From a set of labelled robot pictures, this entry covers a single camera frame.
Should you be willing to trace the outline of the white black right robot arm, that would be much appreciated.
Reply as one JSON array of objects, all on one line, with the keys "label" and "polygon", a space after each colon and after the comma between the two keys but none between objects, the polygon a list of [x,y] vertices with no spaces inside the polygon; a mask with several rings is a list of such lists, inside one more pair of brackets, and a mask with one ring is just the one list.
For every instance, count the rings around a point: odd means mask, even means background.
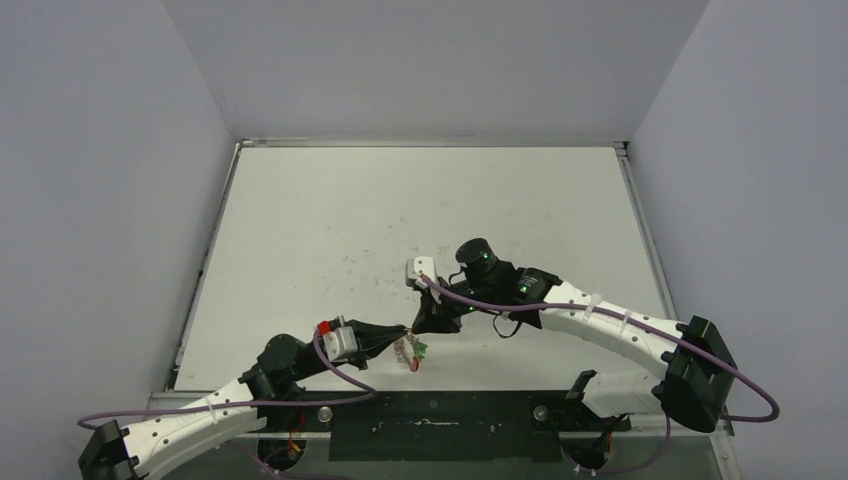
[{"label": "white black right robot arm", "polygon": [[575,427],[588,429],[602,418],[626,414],[664,414],[690,430],[716,429],[736,364],[712,322],[694,317],[683,323],[627,310],[553,273],[501,260],[483,238],[465,242],[455,258],[464,277],[455,284],[437,274],[432,258],[407,260],[406,284],[421,295],[413,333],[454,334],[463,316],[488,312],[571,335],[638,367],[582,372],[565,402]]}]

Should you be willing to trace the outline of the metal keyring with red grip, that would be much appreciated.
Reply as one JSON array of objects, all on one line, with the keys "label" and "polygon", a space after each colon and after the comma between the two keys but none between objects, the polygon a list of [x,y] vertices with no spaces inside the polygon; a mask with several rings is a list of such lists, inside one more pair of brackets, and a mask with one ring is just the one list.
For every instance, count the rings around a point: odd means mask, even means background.
[{"label": "metal keyring with red grip", "polygon": [[413,351],[410,343],[413,339],[422,341],[418,336],[413,335],[412,333],[407,333],[405,336],[395,340],[392,347],[397,362],[400,365],[405,366],[410,372],[415,373],[420,369],[422,362],[418,362],[413,358]]}]

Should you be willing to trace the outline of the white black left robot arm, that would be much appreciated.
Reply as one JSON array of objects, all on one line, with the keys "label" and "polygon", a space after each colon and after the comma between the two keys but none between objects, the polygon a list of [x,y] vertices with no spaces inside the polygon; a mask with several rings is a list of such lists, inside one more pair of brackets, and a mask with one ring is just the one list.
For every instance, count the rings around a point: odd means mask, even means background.
[{"label": "white black left robot arm", "polygon": [[408,332],[337,318],[317,325],[311,341],[272,337],[239,377],[186,406],[146,410],[139,422],[119,424],[121,413],[79,420],[92,435],[78,458],[85,479],[160,479],[178,466],[242,434],[290,428],[311,407],[354,403],[354,398],[307,400],[300,381],[342,365],[367,368]]}]

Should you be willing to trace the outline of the key with green tag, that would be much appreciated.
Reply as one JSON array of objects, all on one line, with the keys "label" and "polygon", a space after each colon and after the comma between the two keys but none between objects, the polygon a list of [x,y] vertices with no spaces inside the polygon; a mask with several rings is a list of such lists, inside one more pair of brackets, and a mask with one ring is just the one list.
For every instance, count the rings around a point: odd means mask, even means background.
[{"label": "key with green tag", "polygon": [[413,358],[416,359],[418,362],[423,362],[426,358],[426,351],[428,346],[418,339],[413,339],[410,341],[410,343],[412,346]]}]

